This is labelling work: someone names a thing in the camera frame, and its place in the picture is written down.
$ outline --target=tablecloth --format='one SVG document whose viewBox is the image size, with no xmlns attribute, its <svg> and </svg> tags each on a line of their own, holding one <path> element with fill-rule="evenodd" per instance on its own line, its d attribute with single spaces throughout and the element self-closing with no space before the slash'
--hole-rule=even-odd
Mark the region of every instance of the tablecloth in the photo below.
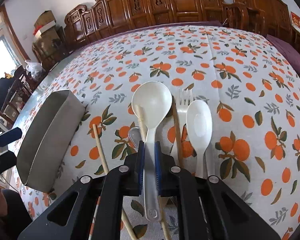
<svg viewBox="0 0 300 240">
<path fill-rule="evenodd" d="M 39 99 L 20 128 L 17 154 L 38 109 L 53 91 L 70 89 L 87 106 L 50 194 L 25 187 L 14 177 L 32 218 L 37 218 L 82 175 L 104 176 L 92 125 L 101 134 L 109 168 L 136 151 L 128 131 L 137 123 L 133 92 L 144 82 L 192 89 L 212 112 L 213 134 L 206 151 L 214 171 L 283 239 L 300 223 L 300 79 L 264 37 L 209 26 L 168 26 L 133 31 L 91 44 L 72 60 Z M 169 154 L 175 139 L 173 118 L 159 126 L 156 139 Z M 196 152 L 182 135 L 186 168 L 195 171 Z M 144 215 L 143 197 L 123 204 L 137 236 L 163 239 L 159 223 Z M 178 220 L 165 208 L 173 239 Z M 129 239 L 126 229 L 121 239 Z"/>
</svg>

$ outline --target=white plastic bag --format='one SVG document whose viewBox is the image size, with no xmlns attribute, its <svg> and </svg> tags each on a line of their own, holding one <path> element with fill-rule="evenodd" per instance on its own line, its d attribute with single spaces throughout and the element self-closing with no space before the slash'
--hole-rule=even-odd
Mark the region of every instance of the white plastic bag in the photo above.
<svg viewBox="0 0 300 240">
<path fill-rule="evenodd" d="M 31 62 L 30 60 L 25 60 L 25 62 L 28 64 L 26 66 L 26 70 L 31 72 L 31 76 L 38 81 L 40 79 L 41 73 L 45 71 L 42 65 L 37 62 Z"/>
</svg>

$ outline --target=white spoon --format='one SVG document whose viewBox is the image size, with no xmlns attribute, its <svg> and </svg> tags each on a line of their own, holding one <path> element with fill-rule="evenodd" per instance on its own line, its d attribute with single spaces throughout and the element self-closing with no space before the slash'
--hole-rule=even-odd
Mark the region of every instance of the white spoon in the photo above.
<svg viewBox="0 0 300 240">
<path fill-rule="evenodd" d="M 190 143 L 197 153 L 195 176 L 203 178 L 203 156 L 212 135 L 211 112 L 204 101 L 195 100 L 188 106 L 186 125 Z M 213 174 L 210 165 L 207 165 L 207 172 L 208 176 Z"/>
<path fill-rule="evenodd" d="M 169 112 L 172 95 L 160 82 L 150 81 L 142 84 L 132 96 L 132 110 L 139 117 L 136 105 L 143 112 L 143 122 L 148 127 L 145 147 L 145 166 L 143 171 L 143 193 L 146 218 L 151 222 L 160 222 L 161 212 L 158 200 L 155 173 L 154 143 L 157 127 Z"/>
</svg>

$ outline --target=ladle handle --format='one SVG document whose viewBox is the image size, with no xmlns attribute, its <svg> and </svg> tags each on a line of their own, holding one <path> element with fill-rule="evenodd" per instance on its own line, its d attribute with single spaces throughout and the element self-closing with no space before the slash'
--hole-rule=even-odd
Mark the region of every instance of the ladle handle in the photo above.
<svg viewBox="0 0 300 240">
<path fill-rule="evenodd" d="M 145 200 L 145 211 L 146 218 L 150 222 L 161 221 L 155 173 L 155 132 L 156 128 L 149 129 L 146 136 L 145 166 L 143 171 L 143 195 Z"/>
</svg>

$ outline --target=purple cushion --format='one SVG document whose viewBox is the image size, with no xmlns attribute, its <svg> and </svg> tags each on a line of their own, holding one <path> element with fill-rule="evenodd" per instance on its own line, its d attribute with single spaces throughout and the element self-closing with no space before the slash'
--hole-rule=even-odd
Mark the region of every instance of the purple cushion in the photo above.
<svg viewBox="0 0 300 240">
<path fill-rule="evenodd" d="M 289 43 L 274 36 L 268 34 L 266 39 L 288 60 L 293 69 L 300 73 L 300 54 Z"/>
</svg>

